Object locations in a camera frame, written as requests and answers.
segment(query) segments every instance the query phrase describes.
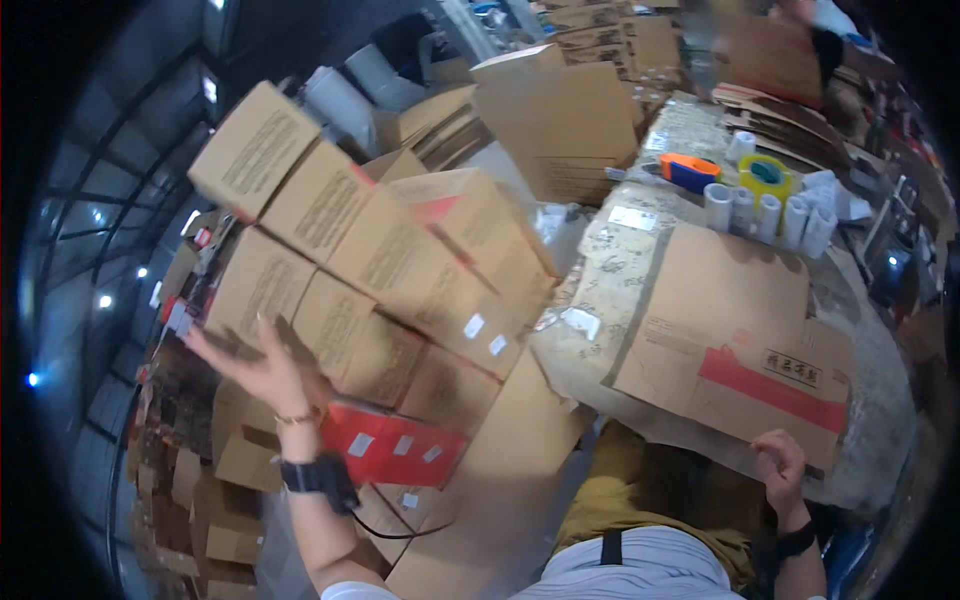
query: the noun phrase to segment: stack of flattened cardboard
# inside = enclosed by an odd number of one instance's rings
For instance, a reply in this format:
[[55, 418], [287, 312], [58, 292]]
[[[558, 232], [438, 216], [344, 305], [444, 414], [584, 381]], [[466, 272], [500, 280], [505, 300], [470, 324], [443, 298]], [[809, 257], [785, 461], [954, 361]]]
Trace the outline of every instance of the stack of flattened cardboard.
[[473, 85], [454, 87], [401, 114], [377, 111], [374, 124], [380, 149], [409, 149], [430, 171], [452, 168], [492, 139], [470, 106]]
[[733, 84], [716, 86], [712, 95], [714, 101], [727, 107], [723, 124], [732, 130], [753, 132], [760, 148], [816, 169], [850, 168], [843, 138], [817, 112]]

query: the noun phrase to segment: bracelet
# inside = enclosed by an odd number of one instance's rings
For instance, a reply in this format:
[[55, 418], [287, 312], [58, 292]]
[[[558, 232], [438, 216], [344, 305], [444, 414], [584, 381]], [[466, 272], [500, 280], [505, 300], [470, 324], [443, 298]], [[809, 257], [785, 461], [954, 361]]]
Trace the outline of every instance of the bracelet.
[[313, 422], [313, 418], [319, 413], [315, 406], [310, 407], [310, 412], [306, 415], [298, 415], [296, 417], [281, 417], [280, 415], [274, 415], [276, 422], [283, 425], [299, 425], [301, 423]]

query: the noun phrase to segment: red label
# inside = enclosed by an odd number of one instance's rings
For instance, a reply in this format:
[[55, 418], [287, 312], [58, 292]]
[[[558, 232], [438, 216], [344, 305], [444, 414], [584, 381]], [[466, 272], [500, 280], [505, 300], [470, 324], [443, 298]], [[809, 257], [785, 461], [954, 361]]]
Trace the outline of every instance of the red label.
[[782, 381], [747, 369], [736, 360], [727, 346], [707, 348], [697, 374], [707, 381], [736, 390], [827, 431], [839, 434], [847, 424], [846, 404], [821, 400]]

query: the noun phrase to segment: white paper roll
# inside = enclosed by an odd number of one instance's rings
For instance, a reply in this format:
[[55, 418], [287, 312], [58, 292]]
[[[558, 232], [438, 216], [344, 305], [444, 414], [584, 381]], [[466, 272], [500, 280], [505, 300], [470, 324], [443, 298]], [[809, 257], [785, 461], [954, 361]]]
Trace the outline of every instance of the white paper roll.
[[754, 192], [742, 185], [733, 190], [733, 217], [730, 233], [747, 237], [754, 223]]
[[791, 196], [787, 199], [783, 212], [783, 246], [788, 250], [795, 250], [800, 246], [809, 214], [810, 207], [803, 198]]
[[773, 244], [777, 237], [777, 225], [780, 223], [780, 200], [776, 196], [760, 196], [759, 218], [756, 223], [756, 239], [764, 244]]
[[740, 158], [752, 154], [756, 154], [756, 136], [750, 132], [736, 132], [724, 158], [737, 163]]
[[730, 231], [733, 213], [733, 192], [723, 183], [709, 183], [704, 188], [704, 208], [707, 210], [707, 227], [714, 231]]
[[827, 251], [830, 236], [837, 227], [837, 216], [832, 210], [818, 206], [810, 212], [810, 219], [806, 222], [804, 239], [800, 245], [804, 254], [810, 258], [820, 258]]

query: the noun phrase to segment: hand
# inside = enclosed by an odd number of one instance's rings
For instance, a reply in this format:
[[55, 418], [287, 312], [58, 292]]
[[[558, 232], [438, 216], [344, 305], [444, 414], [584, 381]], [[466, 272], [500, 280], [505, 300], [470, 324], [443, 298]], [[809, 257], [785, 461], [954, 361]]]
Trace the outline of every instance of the hand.
[[306, 415], [311, 406], [324, 408], [332, 391], [320, 371], [298, 365], [280, 341], [276, 327], [262, 319], [259, 336], [266, 355], [257, 361], [233, 358], [210, 344], [197, 327], [192, 327], [183, 341], [221, 375], [235, 380], [281, 417]]
[[761, 435], [750, 447], [756, 452], [756, 472], [767, 488], [767, 501], [777, 511], [780, 522], [800, 509], [805, 513], [800, 496], [806, 465], [804, 449], [782, 429]]

